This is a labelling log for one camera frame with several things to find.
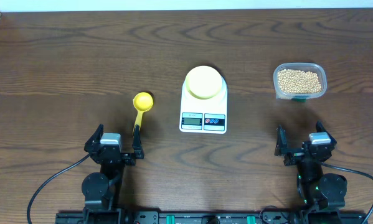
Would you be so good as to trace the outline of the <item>yellow measuring scoop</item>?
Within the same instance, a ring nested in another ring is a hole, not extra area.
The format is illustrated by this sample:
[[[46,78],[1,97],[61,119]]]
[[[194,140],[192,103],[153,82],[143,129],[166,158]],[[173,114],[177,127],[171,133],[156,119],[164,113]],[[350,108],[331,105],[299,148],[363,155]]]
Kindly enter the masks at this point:
[[[154,105],[153,97],[148,92],[140,92],[133,98],[133,106],[137,111],[133,130],[140,130],[143,114],[148,112]]]

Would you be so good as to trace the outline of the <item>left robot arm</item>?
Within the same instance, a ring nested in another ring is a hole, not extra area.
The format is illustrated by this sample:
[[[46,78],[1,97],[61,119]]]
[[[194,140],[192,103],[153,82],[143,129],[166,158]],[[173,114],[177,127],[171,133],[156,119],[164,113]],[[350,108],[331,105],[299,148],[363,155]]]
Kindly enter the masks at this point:
[[[133,130],[133,152],[121,150],[121,135],[104,132],[100,124],[85,143],[84,151],[98,165],[100,171],[86,176],[82,182],[85,196],[82,223],[125,223],[128,218],[116,207],[124,169],[144,158],[139,135],[140,126]]]

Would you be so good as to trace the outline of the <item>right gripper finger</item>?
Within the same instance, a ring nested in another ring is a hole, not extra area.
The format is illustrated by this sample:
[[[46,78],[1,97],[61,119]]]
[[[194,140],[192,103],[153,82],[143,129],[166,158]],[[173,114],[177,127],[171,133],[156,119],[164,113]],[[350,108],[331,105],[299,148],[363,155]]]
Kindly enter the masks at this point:
[[[332,135],[324,128],[323,124],[321,121],[317,121],[316,122],[316,132],[317,133],[326,133],[328,135],[328,138],[330,139],[330,144],[332,145],[336,145],[337,144],[337,141],[332,137]]]
[[[284,156],[288,151],[288,141],[286,139],[285,130],[279,126],[276,129],[277,131],[277,140],[275,146],[275,156]]]

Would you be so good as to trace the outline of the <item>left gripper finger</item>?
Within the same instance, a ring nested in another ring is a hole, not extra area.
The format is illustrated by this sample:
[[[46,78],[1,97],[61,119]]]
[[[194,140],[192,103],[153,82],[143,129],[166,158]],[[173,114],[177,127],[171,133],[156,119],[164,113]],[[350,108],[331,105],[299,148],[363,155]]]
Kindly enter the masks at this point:
[[[136,159],[144,159],[144,151],[140,139],[140,126],[136,125],[133,131],[132,148]]]
[[[84,151],[91,153],[96,145],[99,145],[100,139],[102,138],[104,130],[104,125],[99,124],[96,131],[91,135],[91,137],[86,141],[84,145]]]

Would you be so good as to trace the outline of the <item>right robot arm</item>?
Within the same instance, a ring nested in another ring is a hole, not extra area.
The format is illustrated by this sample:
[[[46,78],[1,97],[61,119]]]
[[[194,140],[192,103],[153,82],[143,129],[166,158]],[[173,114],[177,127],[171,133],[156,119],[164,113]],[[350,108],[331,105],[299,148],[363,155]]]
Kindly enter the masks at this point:
[[[347,180],[344,176],[323,172],[323,162],[332,156],[337,141],[326,131],[321,122],[316,132],[309,134],[301,147],[288,145],[286,131],[277,129],[275,155],[284,158],[285,166],[296,166],[297,189],[305,206],[288,217],[289,223],[342,223],[340,208],[345,206]]]

